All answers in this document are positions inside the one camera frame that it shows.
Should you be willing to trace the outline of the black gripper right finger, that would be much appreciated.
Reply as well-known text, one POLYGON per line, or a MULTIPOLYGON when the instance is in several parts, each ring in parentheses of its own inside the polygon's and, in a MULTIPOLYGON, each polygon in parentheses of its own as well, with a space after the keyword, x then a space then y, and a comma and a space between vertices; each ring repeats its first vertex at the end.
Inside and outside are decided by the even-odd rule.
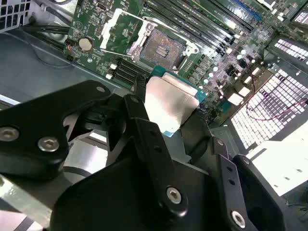
POLYGON ((180 127, 191 164, 205 170, 214 183, 223 227, 229 231, 285 231, 281 199, 252 161, 231 158, 224 142, 210 132, 197 108, 180 127))

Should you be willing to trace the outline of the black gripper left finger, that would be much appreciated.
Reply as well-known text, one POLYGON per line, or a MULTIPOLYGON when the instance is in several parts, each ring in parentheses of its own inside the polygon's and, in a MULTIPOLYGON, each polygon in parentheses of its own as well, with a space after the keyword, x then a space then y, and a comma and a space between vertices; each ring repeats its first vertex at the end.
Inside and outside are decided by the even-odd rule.
POLYGON ((32 180, 59 175, 70 144, 92 130, 107 133, 111 163, 134 155, 168 153, 144 106, 145 84, 119 96, 87 80, 0 113, 0 171, 32 180))

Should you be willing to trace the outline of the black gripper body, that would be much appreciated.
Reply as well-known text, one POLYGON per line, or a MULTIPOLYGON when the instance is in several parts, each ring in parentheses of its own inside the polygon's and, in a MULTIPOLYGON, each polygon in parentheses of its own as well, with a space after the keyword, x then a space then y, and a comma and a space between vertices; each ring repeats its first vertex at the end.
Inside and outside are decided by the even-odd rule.
POLYGON ((52 231, 227 231, 207 172, 168 153, 131 155, 68 188, 52 231))

